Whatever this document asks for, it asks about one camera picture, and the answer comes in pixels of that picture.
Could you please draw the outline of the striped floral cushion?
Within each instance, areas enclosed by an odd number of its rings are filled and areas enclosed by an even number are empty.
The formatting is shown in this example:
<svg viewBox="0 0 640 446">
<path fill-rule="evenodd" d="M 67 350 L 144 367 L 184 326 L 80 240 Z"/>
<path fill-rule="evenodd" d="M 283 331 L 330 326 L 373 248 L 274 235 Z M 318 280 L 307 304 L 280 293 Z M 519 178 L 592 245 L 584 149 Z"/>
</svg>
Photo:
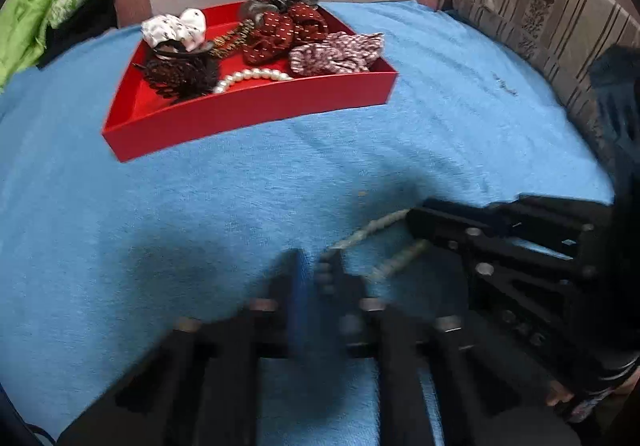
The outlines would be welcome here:
<svg viewBox="0 0 640 446">
<path fill-rule="evenodd" d="M 611 167 L 588 72 L 609 47 L 638 47 L 638 22 L 615 0 L 452 0 L 452 6 L 544 76 L 567 119 Z"/>
</svg>

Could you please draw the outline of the small silver earring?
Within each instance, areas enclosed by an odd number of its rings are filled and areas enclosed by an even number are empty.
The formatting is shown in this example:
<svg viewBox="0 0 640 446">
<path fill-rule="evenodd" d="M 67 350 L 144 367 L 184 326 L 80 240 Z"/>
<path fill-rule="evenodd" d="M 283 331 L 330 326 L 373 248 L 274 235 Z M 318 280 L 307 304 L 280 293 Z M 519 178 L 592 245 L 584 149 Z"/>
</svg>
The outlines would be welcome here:
<svg viewBox="0 0 640 446">
<path fill-rule="evenodd" d="M 516 95 L 518 95 L 518 91 L 516 91 L 515 89 L 510 88 L 510 87 L 508 86 L 508 84 L 506 83 L 506 81 L 504 81 L 504 80 L 503 80 L 500 76 L 498 76 L 497 74 L 492 74 L 492 78 L 494 78 L 494 79 L 495 79 L 495 81 L 496 81 L 496 82 L 497 82 L 497 84 L 498 84 L 498 87 L 499 87 L 502 91 L 504 91 L 504 92 L 506 92 L 506 93 L 508 93 L 508 94 L 510 94 L 510 95 L 512 95 L 512 96 L 516 96 Z"/>
</svg>

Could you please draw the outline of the red white plaid scrunchie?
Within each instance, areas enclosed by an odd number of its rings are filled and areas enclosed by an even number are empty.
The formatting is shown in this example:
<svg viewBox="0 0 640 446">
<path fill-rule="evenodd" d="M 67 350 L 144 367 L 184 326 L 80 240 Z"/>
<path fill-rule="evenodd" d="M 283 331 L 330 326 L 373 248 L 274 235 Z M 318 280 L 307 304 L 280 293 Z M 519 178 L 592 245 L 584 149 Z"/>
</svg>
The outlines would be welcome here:
<svg viewBox="0 0 640 446">
<path fill-rule="evenodd" d="M 302 77 L 367 73 L 382 56 L 384 47 L 383 32 L 356 35 L 332 32 L 321 42 L 292 49 L 288 62 L 292 73 Z"/>
</svg>

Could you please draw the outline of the blue towel bed cover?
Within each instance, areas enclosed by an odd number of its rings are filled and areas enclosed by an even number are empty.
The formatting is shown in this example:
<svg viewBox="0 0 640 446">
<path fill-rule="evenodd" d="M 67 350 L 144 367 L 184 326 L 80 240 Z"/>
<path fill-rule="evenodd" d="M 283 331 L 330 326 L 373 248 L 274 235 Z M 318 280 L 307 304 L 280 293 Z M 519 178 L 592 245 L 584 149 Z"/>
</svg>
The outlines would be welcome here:
<svg viewBox="0 0 640 446">
<path fill-rule="evenodd" d="M 1 382 L 26 421 L 61 433 L 178 317 L 226 317 L 286 251 L 316 257 L 427 197 L 611 199 L 551 88 L 513 52 L 413 1 L 331 11 L 358 32 L 383 32 L 398 73 L 385 105 L 121 163 L 101 128 L 137 28 L 6 86 Z"/>
</svg>

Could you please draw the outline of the red jewelry tray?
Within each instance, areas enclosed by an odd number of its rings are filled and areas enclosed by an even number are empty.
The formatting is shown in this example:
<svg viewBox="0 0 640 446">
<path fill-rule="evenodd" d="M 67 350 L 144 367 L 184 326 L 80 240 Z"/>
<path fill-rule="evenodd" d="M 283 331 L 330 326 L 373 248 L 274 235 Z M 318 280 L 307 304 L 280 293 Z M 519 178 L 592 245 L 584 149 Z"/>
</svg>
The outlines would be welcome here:
<svg viewBox="0 0 640 446">
<path fill-rule="evenodd" d="M 263 122 L 383 105 L 398 73 L 383 58 L 367 73 L 243 80 L 227 92 L 174 104 L 143 79 L 140 66 L 152 50 L 140 41 L 104 122 L 102 135 L 116 158 L 128 161 L 160 149 Z"/>
</svg>

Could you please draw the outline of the white dotted scrunchie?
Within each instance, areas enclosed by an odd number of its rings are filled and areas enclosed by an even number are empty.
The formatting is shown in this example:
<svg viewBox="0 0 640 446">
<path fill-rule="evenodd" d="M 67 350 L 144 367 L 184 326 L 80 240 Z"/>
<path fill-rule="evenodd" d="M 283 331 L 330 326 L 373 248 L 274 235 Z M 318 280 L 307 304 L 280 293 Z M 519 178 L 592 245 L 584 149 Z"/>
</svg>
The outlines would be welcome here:
<svg viewBox="0 0 640 446">
<path fill-rule="evenodd" d="M 186 52 L 191 52 L 204 43 L 206 27 L 206 17 L 201 10 L 186 9 L 180 16 L 160 14 L 143 21 L 141 32 L 152 49 L 177 42 Z"/>
</svg>

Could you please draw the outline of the black claw hair clip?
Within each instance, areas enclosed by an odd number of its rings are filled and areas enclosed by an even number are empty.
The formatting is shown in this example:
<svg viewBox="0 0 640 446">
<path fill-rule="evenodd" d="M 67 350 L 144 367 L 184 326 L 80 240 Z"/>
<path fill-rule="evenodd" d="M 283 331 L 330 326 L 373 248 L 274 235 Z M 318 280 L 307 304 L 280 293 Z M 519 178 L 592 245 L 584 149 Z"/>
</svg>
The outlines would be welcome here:
<svg viewBox="0 0 640 446">
<path fill-rule="evenodd" d="M 150 58 L 144 65 L 134 64 L 149 87 L 174 103 L 212 93 L 220 77 L 217 58 Z"/>
</svg>

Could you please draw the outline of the red polka dot scrunchie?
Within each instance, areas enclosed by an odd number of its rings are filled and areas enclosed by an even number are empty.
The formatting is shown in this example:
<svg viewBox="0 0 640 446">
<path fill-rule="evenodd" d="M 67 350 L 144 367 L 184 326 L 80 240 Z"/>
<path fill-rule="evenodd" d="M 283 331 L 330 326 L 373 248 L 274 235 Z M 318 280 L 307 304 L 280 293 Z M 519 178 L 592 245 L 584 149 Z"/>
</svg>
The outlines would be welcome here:
<svg viewBox="0 0 640 446">
<path fill-rule="evenodd" d="M 329 27 L 324 17 L 306 3 L 294 3 L 284 13 L 265 12 L 258 27 L 246 37 L 243 61 L 248 65 L 283 58 L 292 49 L 326 40 Z"/>
</svg>

